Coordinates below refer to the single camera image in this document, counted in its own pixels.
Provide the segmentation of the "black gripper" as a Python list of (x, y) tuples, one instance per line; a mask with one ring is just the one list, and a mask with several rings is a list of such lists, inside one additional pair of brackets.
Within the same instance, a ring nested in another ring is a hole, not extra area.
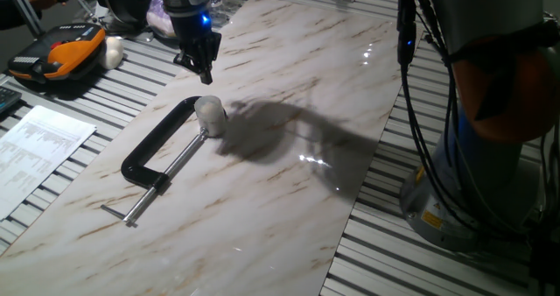
[(179, 54), (173, 63), (191, 72), (201, 72), (200, 80), (206, 85), (213, 82), (212, 68), (216, 61), (221, 34), (213, 31), (208, 11), (188, 17), (171, 17), (173, 29), (179, 40)]

